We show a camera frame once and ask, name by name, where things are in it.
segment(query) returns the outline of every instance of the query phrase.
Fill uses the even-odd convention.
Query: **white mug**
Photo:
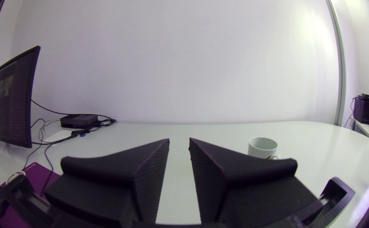
[[[249,139],[248,155],[263,159],[280,159],[274,153],[277,150],[276,141],[265,137],[254,137]]]

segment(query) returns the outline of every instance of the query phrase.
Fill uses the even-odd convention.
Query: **monitor screen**
[[[0,67],[0,140],[31,148],[31,93],[36,46]]]

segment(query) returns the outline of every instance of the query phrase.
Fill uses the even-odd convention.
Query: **black box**
[[[369,124],[369,102],[361,98],[355,98],[353,116],[361,123]]]
[[[60,118],[60,124],[62,127],[67,128],[82,128],[86,129],[99,121],[97,115],[68,115]]]

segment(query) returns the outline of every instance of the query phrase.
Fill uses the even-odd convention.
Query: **purple mouse pad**
[[[49,169],[41,166],[40,164],[34,162],[31,165],[27,166],[24,170],[25,176],[28,177],[28,180],[31,182],[32,187],[34,188],[37,194],[41,193],[42,188],[44,187],[45,181],[48,178],[49,173],[51,172]],[[57,173],[52,173],[47,188],[58,178],[60,177]],[[14,209],[9,206],[3,215],[0,218],[0,225],[2,228],[28,228],[29,225],[24,222],[24,220],[14,211]]]

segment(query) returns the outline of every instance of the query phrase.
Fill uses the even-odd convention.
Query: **textured black surface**
[[[52,206],[105,227],[129,227],[138,221],[129,189],[62,175],[46,191]]]
[[[65,157],[61,167],[65,175],[131,189],[139,219],[155,222],[168,152],[163,139],[104,157]]]
[[[297,170],[293,159],[259,159],[193,138],[190,155],[202,222],[216,221],[227,189],[294,176]]]
[[[229,227],[259,227],[283,219],[316,200],[297,178],[290,176],[229,190],[219,221],[226,221]]]

